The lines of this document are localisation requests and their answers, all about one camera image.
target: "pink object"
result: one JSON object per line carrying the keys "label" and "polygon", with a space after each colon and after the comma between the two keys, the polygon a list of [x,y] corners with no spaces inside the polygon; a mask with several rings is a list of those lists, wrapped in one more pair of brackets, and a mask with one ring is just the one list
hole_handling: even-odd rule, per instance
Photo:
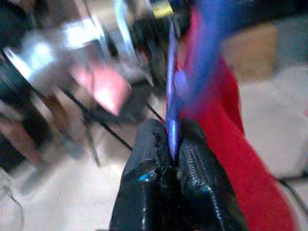
{"label": "pink object", "polygon": [[92,73],[85,66],[74,66],[74,79],[107,111],[118,116],[131,87],[112,66],[94,64]]}

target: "floor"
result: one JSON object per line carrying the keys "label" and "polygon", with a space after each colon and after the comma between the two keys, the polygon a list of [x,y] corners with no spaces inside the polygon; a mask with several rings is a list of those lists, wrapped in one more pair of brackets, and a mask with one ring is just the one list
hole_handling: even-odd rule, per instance
{"label": "floor", "polygon": [[[308,87],[304,86],[307,77],[308,66],[298,66],[270,81],[240,86],[247,138],[276,177],[296,174],[305,164],[308,167]],[[164,110],[157,99],[152,105],[158,111]],[[137,126],[114,129],[130,145],[134,144]],[[16,195],[25,210],[25,231],[108,228],[129,150],[99,126],[94,126],[93,134],[103,163],[101,168],[96,167],[87,149],[82,161],[65,157],[49,180],[32,195],[23,198]],[[308,184],[294,187],[308,204]],[[299,228],[308,230],[301,209],[283,187],[282,191],[293,205]]]}

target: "cardboard box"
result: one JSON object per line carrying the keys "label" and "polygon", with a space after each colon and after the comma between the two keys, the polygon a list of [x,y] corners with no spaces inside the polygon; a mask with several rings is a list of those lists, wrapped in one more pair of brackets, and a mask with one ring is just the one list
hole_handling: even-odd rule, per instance
{"label": "cardboard box", "polygon": [[226,39],[221,52],[240,83],[272,78],[277,28],[264,23]]}

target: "yellow label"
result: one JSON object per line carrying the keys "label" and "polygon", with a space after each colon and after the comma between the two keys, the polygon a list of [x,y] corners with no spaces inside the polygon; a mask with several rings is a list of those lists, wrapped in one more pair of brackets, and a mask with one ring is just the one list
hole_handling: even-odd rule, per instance
{"label": "yellow label", "polygon": [[155,18],[161,18],[173,14],[172,7],[168,1],[154,3],[152,10]]}

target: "tiled floor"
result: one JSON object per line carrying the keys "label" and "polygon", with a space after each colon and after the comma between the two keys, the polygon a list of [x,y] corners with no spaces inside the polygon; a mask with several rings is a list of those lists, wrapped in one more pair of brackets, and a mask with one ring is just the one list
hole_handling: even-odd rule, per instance
{"label": "tiled floor", "polygon": [[[308,167],[308,67],[298,66],[274,79],[240,86],[247,139],[276,177],[299,173]],[[308,182],[293,185],[308,205]],[[289,192],[300,230],[308,220]]]}
{"label": "tiled floor", "polygon": [[[277,78],[240,87],[244,127],[248,140],[258,151],[275,176],[301,170],[307,153],[308,118],[305,115],[305,91],[302,86],[304,69],[280,74]],[[163,111],[154,100],[154,107]],[[132,145],[137,126],[115,127],[118,134]],[[98,169],[89,155],[81,162],[67,157],[61,161],[50,179],[29,198],[18,198],[25,209],[25,231],[94,231],[107,229],[119,180],[129,151],[100,127],[93,129],[103,167]],[[308,184],[295,189],[308,204]],[[293,198],[301,230],[308,223]]]}

